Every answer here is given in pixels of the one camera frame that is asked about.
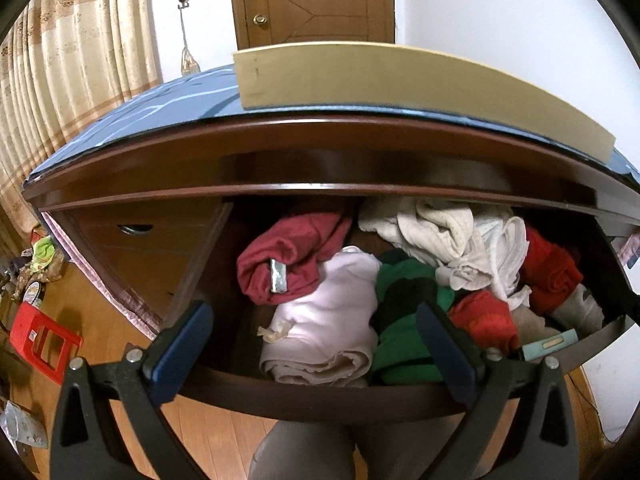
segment brown door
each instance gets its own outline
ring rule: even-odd
[[[294,41],[394,42],[394,0],[233,0],[238,48]]]

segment drawer handle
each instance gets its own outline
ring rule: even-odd
[[[151,224],[118,225],[118,229],[129,236],[148,235],[153,228],[154,227]]]

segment green cloth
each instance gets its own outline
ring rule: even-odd
[[[427,347],[418,335],[415,311],[423,301],[450,309],[455,293],[435,281],[435,269],[402,251],[380,257],[376,295],[378,309],[371,326],[380,335],[373,356],[371,381],[383,384],[421,384],[442,381]]]
[[[422,384],[442,381],[440,371],[415,327],[415,314],[390,325],[381,335],[371,364],[374,383]]]
[[[30,265],[31,272],[40,272],[49,267],[54,254],[56,254],[56,248],[50,236],[45,236],[34,243]]]

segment wooden floor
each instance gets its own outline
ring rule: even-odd
[[[69,266],[61,281],[47,285],[42,310],[82,335],[84,344],[78,354],[90,364],[119,360],[127,343],[141,347],[149,344],[73,265]],[[56,350],[55,345],[47,345],[45,352],[49,351],[54,358]],[[9,372],[12,399],[42,420],[50,435],[60,394],[59,386],[28,365],[8,359],[6,355],[0,354],[0,366]],[[583,474],[602,454],[604,436],[596,411],[589,405],[589,402],[593,403],[593,396],[590,397],[588,383],[581,370],[567,377],[566,382],[574,407],[580,442],[580,471]],[[517,401],[508,404],[479,472],[488,471],[497,457],[516,406]],[[149,477],[157,478],[120,403],[114,402],[113,409],[137,468]],[[246,478],[254,450],[275,423],[274,420],[222,410],[181,396],[164,405],[162,412],[205,473],[211,479],[220,480]],[[34,449],[33,458],[39,471],[38,478],[49,479],[49,451]],[[364,480],[366,466],[357,454],[356,470],[358,480]]]

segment door frame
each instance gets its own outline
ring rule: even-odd
[[[246,7],[244,0],[231,0],[234,13],[234,26],[236,28],[236,43],[238,50],[249,48],[249,29],[246,20]],[[396,42],[396,6],[394,0],[385,0],[386,23],[385,28],[388,33],[387,41]]]

